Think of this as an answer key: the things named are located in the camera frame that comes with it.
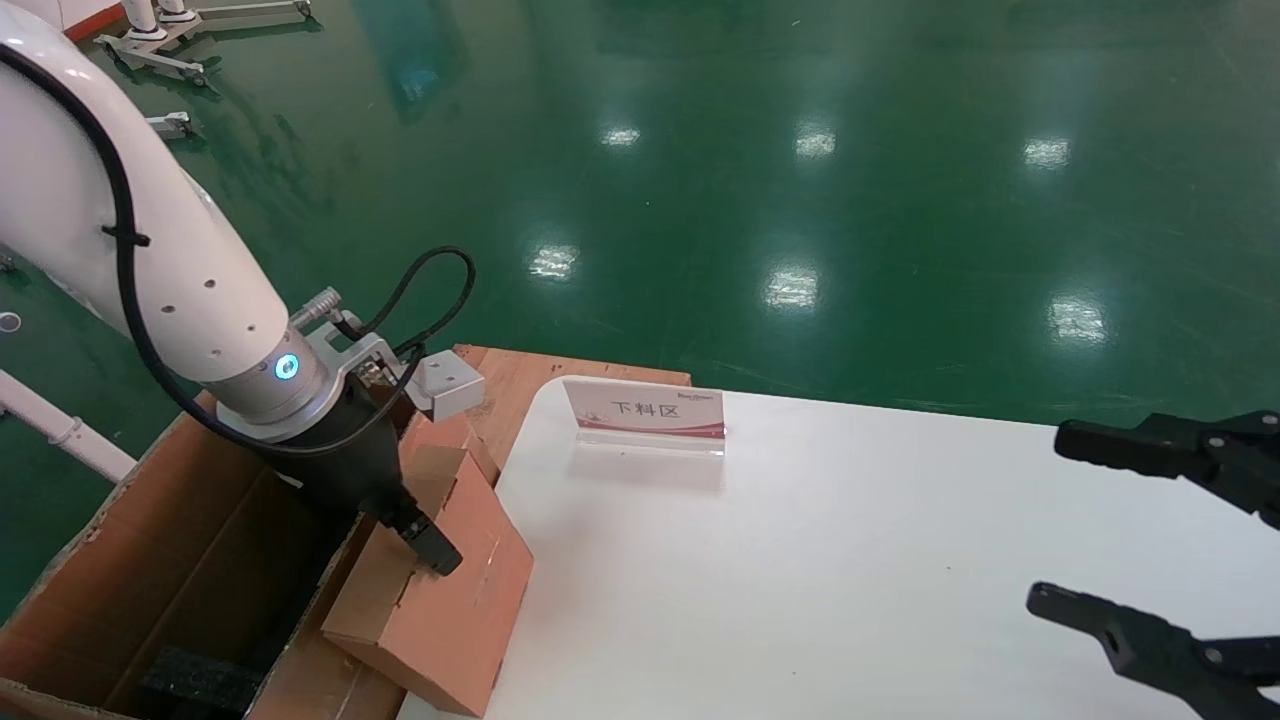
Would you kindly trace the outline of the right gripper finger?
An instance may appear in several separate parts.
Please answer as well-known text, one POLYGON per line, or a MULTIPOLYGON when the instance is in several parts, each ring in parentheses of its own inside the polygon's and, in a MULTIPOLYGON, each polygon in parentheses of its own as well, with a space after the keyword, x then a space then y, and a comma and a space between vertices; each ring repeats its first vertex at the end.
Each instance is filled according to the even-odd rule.
POLYGON ((1202 639, 1164 618, 1037 582, 1027 610, 1094 638, 1119 676, 1170 694, 1201 719, 1276 719, 1263 694, 1279 683, 1279 638, 1202 639))
POLYGON ((1279 528, 1279 415, 1262 410, 1219 421, 1155 413, 1133 428, 1066 420, 1053 451, 1143 477, 1185 479, 1279 528))

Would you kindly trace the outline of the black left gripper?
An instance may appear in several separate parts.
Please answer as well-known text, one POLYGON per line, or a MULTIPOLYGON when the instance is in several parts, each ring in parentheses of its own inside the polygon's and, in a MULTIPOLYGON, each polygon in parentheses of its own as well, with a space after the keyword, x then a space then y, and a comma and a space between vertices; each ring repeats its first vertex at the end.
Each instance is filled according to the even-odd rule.
POLYGON ((301 502, 332 527, 365 512, 389 527, 419 561, 439 577, 460 568, 463 556, 420 507, 404 483, 401 437, 413 414, 392 387, 347 380, 330 410, 287 448, 332 445, 352 436, 381 409, 387 413, 343 447, 305 457, 269 454, 266 464, 294 488, 301 502))

